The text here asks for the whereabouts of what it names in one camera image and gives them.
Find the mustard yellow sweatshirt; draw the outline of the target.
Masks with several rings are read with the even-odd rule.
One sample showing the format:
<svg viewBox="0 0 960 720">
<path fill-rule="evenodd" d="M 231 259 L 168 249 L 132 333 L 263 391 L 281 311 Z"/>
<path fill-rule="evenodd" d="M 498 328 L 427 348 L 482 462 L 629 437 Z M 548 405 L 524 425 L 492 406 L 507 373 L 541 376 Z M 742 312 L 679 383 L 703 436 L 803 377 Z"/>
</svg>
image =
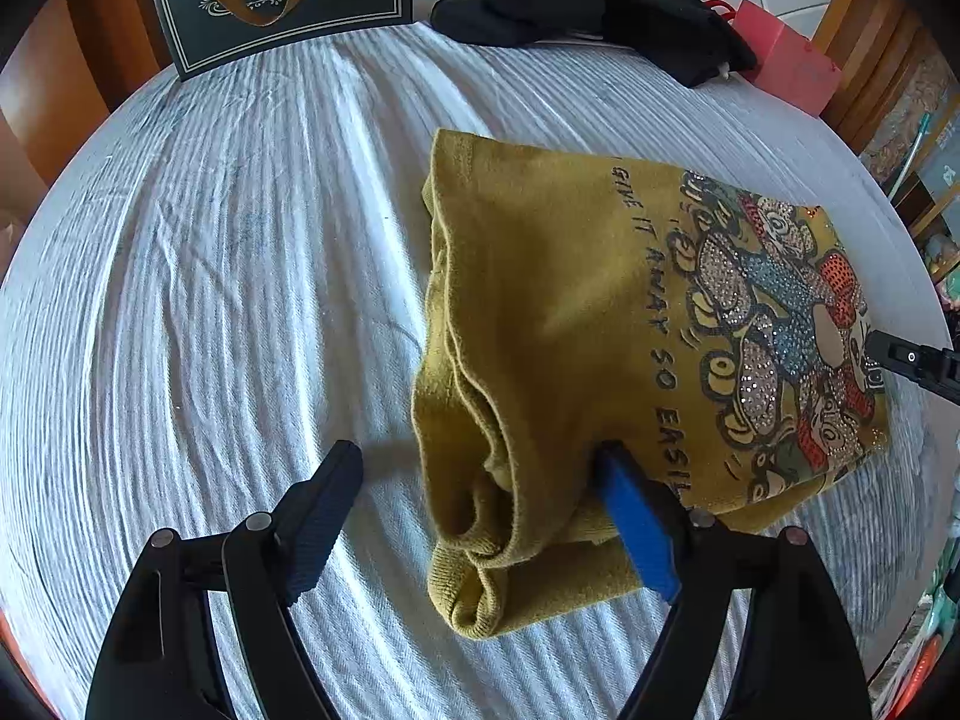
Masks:
<svg viewBox="0 0 960 720">
<path fill-rule="evenodd" d="M 889 440 L 866 296 L 827 213 L 672 164 L 441 130 L 412 392 L 428 593 L 488 639 L 643 576 L 589 488 L 618 440 L 758 532 Z"/>
</svg>

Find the red paper gift bag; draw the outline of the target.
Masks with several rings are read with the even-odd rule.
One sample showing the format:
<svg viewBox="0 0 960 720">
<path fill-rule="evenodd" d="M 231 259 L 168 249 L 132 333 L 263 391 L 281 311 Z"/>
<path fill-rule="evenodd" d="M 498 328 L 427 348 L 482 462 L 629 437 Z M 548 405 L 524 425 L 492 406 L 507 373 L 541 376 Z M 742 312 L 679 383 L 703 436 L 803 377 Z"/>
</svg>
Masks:
<svg viewBox="0 0 960 720">
<path fill-rule="evenodd" d="M 726 0 L 706 0 L 747 43 L 757 57 L 743 78 L 761 91 L 818 117 L 841 82 L 841 68 L 811 39 L 786 25 L 760 5 L 742 0 L 737 8 Z"/>
</svg>

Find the white striped bed sheet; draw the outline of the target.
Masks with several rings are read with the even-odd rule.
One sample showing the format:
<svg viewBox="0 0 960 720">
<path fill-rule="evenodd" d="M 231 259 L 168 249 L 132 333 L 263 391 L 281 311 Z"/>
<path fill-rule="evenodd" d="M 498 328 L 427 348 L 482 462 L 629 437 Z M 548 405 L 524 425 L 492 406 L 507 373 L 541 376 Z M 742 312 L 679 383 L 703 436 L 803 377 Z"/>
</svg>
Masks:
<svg viewBox="0 0 960 720">
<path fill-rule="evenodd" d="M 686 89 L 622 49 L 420 23 L 161 71 L 53 184 L 2 283 L 2 606 L 62 717 L 85 711 L 149 535 L 226 532 L 338 439 L 363 450 L 363 491 L 295 617 L 343 717 L 610 718 L 630 694 L 664 622 L 652 593 L 487 642 L 428 600 L 409 395 L 441 128 L 823 206 L 878 327 L 949 341 L 856 156 L 740 80 Z"/>
</svg>

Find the black garment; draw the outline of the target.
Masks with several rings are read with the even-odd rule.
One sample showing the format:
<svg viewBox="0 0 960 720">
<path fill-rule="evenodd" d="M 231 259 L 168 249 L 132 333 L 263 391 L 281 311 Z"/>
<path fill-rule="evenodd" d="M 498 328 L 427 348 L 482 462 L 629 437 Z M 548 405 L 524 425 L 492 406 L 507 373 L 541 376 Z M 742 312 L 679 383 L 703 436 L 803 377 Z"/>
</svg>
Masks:
<svg viewBox="0 0 960 720">
<path fill-rule="evenodd" d="M 439 0 L 430 25 L 474 46 L 596 37 L 630 47 L 687 88 L 758 65 L 747 41 L 703 0 Z"/>
</svg>

